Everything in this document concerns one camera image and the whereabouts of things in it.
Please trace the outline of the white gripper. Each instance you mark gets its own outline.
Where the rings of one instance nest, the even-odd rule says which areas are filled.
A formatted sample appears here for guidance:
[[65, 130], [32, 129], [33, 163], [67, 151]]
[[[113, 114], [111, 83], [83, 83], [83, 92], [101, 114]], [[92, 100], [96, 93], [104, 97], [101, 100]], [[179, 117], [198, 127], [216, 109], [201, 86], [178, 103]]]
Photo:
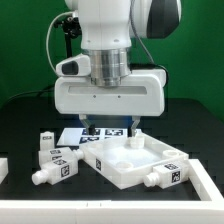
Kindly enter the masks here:
[[98, 87], [89, 77], [60, 77], [55, 84], [55, 106], [61, 114], [80, 114], [88, 135], [96, 129], [86, 115], [132, 116], [128, 137], [134, 137], [140, 116], [163, 113], [165, 84], [162, 69], [134, 70], [117, 87]]

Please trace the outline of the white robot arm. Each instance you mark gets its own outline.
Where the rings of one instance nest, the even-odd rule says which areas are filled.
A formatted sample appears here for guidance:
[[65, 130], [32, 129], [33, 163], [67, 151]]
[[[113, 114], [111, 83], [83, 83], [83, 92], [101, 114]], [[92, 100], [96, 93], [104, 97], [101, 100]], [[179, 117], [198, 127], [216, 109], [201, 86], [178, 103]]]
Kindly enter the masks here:
[[167, 70], [129, 63], [131, 39], [165, 38], [179, 25], [181, 0], [66, 0], [81, 27], [82, 53], [56, 66], [55, 106], [77, 114], [88, 134], [90, 115], [130, 116], [133, 136], [143, 116], [164, 111]]

